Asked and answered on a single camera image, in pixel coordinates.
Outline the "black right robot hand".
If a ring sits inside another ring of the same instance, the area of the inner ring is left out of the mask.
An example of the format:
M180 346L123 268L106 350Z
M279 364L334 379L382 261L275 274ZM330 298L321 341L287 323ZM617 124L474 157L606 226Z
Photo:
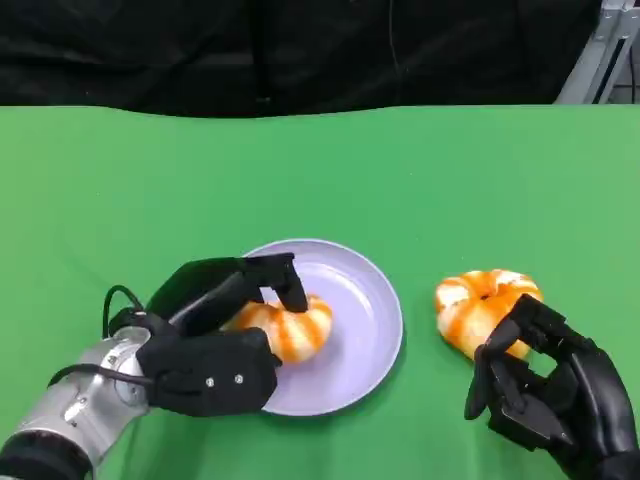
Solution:
M524 294L474 352L464 417L544 450L571 479L636 479L632 403L610 356Z

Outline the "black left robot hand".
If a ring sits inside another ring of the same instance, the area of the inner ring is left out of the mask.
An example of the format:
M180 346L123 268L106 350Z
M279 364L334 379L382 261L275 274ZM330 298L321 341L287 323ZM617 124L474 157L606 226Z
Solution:
M136 359L150 406L190 417L260 411L277 387L281 360L257 328L228 330L248 306L264 306L272 289L295 312L308 306L290 252L189 261L152 295L158 320Z

